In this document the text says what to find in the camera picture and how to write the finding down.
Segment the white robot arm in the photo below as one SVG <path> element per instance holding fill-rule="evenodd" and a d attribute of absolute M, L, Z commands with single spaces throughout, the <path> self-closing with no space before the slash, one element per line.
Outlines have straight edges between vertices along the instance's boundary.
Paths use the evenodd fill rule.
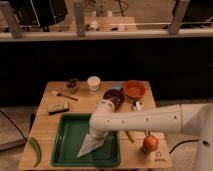
<path fill-rule="evenodd" d="M 184 133 L 199 136 L 194 171 L 213 171 L 213 103 L 178 104 L 115 113 L 101 100 L 89 120 L 89 134 L 100 139 L 107 131 L 129 130 Z"/>

